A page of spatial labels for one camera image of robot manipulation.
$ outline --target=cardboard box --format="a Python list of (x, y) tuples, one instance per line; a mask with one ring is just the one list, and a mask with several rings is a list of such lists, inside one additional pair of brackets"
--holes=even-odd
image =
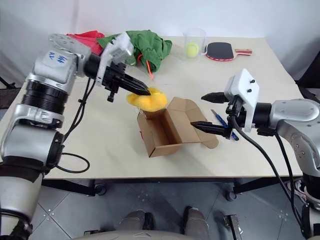
[(174, 97), (166, 109), (140, 112), (137, 121), (150, 158), (173, 154), (186, 143), (202, 143), (209, 149), (218, 145), (216, 135), (190, 124), (207, 119), (197, 104), (189, 99)]

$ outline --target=blue pen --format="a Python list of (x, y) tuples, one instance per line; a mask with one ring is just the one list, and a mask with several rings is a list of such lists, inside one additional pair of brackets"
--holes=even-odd
[[(222, 119), (222, 117), (220, 117), (220, 115), (215, 112), (215, 110), (211, 109), (211, 112), (215, 115), (216, 119), (219, 120), (219, 122), (222, 124), (222, 126), (224, 126), (225, 128), (228, 126), (228, 125), (226, 124), (226, 122)], [(239, 140), (238, 136), (235, 135), (234, 132), (232, 132), (231, 137), (232, 137), (235, 141), (238, 141), (238, 140)]]

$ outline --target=table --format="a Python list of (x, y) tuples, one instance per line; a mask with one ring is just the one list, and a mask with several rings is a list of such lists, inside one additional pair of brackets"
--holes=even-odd
[[(168, 100), (173, 97), (191, 99), (197, 103), (208, 121), (220, 124), (210, 109), (226, 119), (227, 104), (213, 104), (201, 100), (210, 92), (223, 92), (229, 77), (243, 68), (248, 69), (260, 86), (259, 102), (301, 98), (294, 80), (285, 71), (264, 38), (208, 37), (206, 42), (229, 42), (237, 49), (252, 49), (252, 56), (238, 56), (230, 62), (218, 62), (201, 56), (198, 60), (183, 58), (183, 37), (165, 37), (172, 40), (170, 55), (150, 80), (143, 67), (127, 67), (126, 73), (148, 86), (163, 91)], [(78, 109), (87, 78), (77, 78), (65, 106), (65, 121), (61, 133), (65, 133)], [(0, 123), (0, 136), (9, 122), (14, 105), (24, 94), (21, 90)], [(119, 89), (114, 102), (107, 101), (109, 91), (95, 87), (85, 108), (81, 124), (65, 142), (64, 151), (76, 153), (88, 159), (91, 167), (81, 174), (71, 174), (53, 169), (45, 177), (55, 179), (210, 179), (274, 177), (274, 173), (261, 153), (240, 138), (238, 142), (218, 136), (219, 145), (208, 149), (200, 143), (186, 144), (179, 152), (148, 158), (137, 123), (139, 110), (126, 102), (127, 91)], [(269, 154), (279, 174), (288, 176), (281, 150), (274, 137), (248, 134)], [(290, 145), (284, 141), (294, 176), (302, 172)], [(62, 156), (60, 165), (72, 170), (86, 167), (81, 160)]]

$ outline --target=red paddle handle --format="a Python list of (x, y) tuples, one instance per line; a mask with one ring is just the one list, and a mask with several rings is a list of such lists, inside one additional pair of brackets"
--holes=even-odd
[(235, 49), (234, 51), (237, 53), (237, 55), (250, 56), (252, 54), (251, 49)]

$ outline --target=table caster wheel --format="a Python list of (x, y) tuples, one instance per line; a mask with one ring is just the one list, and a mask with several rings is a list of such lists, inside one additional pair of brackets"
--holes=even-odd
[(237, 198), (237, 194), (235, 194), (233, 191), (228, 191), (225, 195), (225, 198), (229, 201), (232, 202)]
[(95, 194), (102, 196), (107, 192), (107, 187), (104, 184), (97, 184), (94, 187)]

